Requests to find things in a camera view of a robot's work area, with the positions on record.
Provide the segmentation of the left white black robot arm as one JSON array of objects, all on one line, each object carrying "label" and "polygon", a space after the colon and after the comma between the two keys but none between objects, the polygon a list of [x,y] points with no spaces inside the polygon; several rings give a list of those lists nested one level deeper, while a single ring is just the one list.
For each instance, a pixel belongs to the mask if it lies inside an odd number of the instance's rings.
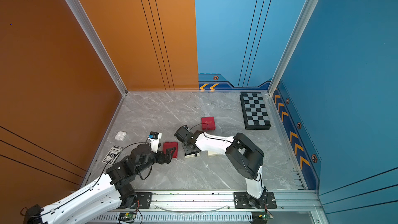
[{"label": "left white black robot arm", "polygon": [[175,147],[166,152],[153,151],[140,144],[130,155],[115,162],[102,175],[71,195],[41,207],[27,209],[25,224],[85,224],[97,216],[120,207],[137,205],[137,194],[131,182],[154,164],[169,164]]}]

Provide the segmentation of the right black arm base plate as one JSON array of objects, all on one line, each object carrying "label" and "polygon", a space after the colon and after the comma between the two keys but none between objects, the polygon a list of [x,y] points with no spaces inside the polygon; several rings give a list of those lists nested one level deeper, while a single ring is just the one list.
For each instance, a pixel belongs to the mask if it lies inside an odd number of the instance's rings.
[{"label": "right black arm base plate", "polygon": [[234,192],[233,197],[236,209],[247,209],[247,208],[277,209],[276,198],[273,192],[264,191],[259,199],[250,196],[246,192]]}]

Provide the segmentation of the red jewelry box lid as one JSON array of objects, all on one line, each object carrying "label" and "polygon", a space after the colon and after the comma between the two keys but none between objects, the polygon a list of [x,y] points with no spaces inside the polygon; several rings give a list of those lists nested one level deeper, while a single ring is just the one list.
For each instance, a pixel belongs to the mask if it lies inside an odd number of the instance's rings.
[{"label": "red jewelry box lid", "polygon": [[214,117],[202,117],[201,128],[203,131],[212,131],[216,129]]}]

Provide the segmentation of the cream box base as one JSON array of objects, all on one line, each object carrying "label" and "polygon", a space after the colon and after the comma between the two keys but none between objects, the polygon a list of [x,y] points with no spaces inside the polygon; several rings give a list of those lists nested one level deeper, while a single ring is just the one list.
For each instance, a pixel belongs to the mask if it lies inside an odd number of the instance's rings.
[{"label": "cream box base", "polygon": [[194,158],[194,157],[199,157],[200,153],[199,152],[191,152],[191,153],[186,153],[184,155],[185,158]]}]

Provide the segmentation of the cream lotus print box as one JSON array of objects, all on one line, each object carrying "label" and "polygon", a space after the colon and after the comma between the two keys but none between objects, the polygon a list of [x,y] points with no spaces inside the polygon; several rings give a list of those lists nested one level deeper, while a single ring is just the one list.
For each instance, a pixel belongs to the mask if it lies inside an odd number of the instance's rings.
[{"label": "cream lotus print box", "polygon": [[217,156],[217,155],[223,155],[222,153],[214,152],[214,151],[208,151],[209,156]]}]

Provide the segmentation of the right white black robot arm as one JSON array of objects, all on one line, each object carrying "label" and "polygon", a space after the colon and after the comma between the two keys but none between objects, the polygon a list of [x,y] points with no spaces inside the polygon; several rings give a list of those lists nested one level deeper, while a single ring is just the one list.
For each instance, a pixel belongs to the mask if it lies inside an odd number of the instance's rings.
[{"label": "right white black robot arm", "polygon": [[192,133],[185,126],[174,137],[182,143],[187,155],[196,155],[201,151],[225,155],[235,170],[245,178],[246,199],[254,208],[266,206],[266,190],[262,180],[264,152],[246,135],[216,136],[203,131]]}]

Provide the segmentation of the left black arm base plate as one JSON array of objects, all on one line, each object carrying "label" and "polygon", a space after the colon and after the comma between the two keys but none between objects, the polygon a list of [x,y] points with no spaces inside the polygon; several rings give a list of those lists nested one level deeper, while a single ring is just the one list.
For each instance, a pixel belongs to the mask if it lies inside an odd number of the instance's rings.
[{"label": "left black arm base plate", "polygon": [[121,207],[126,209],[149,209],[152,192],[136,192],[122,201]]}]

